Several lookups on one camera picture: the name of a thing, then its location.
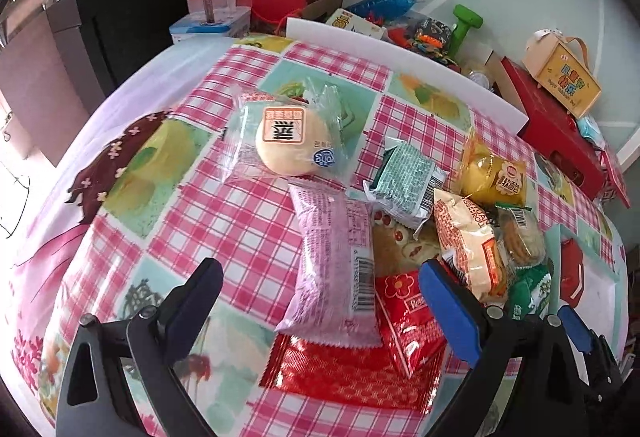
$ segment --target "green snack package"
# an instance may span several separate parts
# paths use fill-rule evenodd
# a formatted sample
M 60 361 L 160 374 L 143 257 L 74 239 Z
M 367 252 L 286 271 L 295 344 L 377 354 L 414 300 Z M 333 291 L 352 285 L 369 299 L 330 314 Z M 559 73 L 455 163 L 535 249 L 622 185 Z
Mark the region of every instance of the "green snack package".
M 399 223 L 419 229 L 431 217 L 434 188 L 441 189 L 447 175 L 415 146 L 385 138 L 382 165 L 372 182 L 364 182 L 364 192 Z
M 522 320 L 527 314 L 541 315 L 549 303 L 551 274 L 545 263 L 516 269 L 516 280 L 509 288 L 507 302 L 509 316 Z

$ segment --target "blue oval logo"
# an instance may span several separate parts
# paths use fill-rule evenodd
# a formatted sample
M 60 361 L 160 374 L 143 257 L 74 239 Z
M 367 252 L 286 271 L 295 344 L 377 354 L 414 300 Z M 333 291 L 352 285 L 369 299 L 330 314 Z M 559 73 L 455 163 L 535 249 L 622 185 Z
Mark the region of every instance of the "blue oval logo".
M 314 163 L 316 163 L 318 166 L 322 166 L 323 168 L 334 165 L 334 151 L 330 148 L 318 150 L 314 154 Z

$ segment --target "red bag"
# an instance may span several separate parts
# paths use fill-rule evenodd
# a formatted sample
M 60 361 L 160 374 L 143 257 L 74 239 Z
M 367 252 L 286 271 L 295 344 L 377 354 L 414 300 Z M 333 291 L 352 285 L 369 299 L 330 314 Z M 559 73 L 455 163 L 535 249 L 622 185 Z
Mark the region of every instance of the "red bag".
M 418 271 L 376 278 L 376 314 L 396 370 L 415 371 L 445 347 L 447 340 L 418 287 Z
M 333 403 L 410 409 L 427 414 L 440 384 L 444 350 L 407 379 L 396 372 L 388 349 L 345 349 L 278 334 L 260 380 L 277 388 Z

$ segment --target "green toy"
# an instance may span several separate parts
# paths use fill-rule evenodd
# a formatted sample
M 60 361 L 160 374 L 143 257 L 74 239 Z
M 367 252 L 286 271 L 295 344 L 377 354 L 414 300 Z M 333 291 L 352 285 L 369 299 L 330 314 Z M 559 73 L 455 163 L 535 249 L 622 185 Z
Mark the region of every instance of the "green toy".
M 449 42 L 449 50 L 447 51 L 447 55 L 450 57 L 455 57 L 458 49 L 462 45 L 462 41 L 465 39 L 466 34 L 469 32 L 470 27 L 475 27 L 476 29 L 480 29 L 482 27 L 482 23 L 484 20 L 482 16 L 477 13 L 474 13 L 469 8 L 457 4 L 455 8 L 453 8 L 453 14 L 458 19 L 456 26 L 451 33 L 451 40 Z

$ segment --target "blue bottle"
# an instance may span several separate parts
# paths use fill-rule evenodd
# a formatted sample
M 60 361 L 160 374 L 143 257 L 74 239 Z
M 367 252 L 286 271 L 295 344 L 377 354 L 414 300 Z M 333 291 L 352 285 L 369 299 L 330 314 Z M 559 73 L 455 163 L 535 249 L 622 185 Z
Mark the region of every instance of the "blue bottle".
M 417 2 L 424 0 L 363 0 L 347 8 L 347 11 L 367 20 L 388 22 L 400 18 Z

